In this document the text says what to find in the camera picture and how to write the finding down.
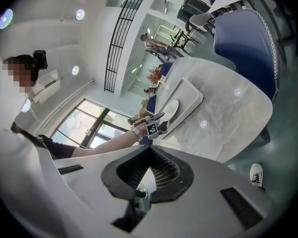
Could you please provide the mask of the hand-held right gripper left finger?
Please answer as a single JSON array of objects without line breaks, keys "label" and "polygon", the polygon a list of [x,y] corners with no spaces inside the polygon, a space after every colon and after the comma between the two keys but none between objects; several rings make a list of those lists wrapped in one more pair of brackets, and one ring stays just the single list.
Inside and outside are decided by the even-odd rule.
[{"label": "hand-held right gripper left finger", "polygon": [[112,153],[58,160],[58,168],[81,170],[62,175],[68,216],[62,238],[151,238],[150,214],[136,210],[134,185],[151,163],[151,147],[135,146]]}]

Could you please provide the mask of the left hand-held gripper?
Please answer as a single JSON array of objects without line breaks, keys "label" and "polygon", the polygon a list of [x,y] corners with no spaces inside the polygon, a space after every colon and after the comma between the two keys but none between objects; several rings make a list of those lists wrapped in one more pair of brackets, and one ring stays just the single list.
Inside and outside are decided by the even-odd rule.
[{"label": "left hand-held gripper", "polygon": [[157,123],[161,117],[164,116],[165,113],[161,112],[150,117],[146,117],[145,121],[147,123],[147,137],[149,139],[157,139],[159,136],[167,133],[167,121],[163,121],[161,124]]}]

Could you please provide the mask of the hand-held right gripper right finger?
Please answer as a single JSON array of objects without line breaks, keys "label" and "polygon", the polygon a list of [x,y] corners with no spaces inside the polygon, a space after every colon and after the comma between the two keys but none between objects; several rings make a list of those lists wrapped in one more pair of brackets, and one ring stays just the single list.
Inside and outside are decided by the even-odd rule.
[{"label": "hand-held right gripper right finger", "polygon": [[257,238],[274,224],[276,207],[270,198],[227,166],[167,147],[155,149],[188,163],[194,179],[175,201],[152,204],[133,236]]}]

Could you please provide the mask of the person's left hand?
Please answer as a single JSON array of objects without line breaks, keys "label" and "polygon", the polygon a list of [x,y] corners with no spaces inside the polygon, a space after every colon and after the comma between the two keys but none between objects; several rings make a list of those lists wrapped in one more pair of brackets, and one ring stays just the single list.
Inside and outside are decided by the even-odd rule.
[{"label": "person's left hand", "polygon": [[147,132],[147,123],[143,122],[140,125],[137,126],[137,129],[140,131],[142,136],[147,136],[148,132]]}]

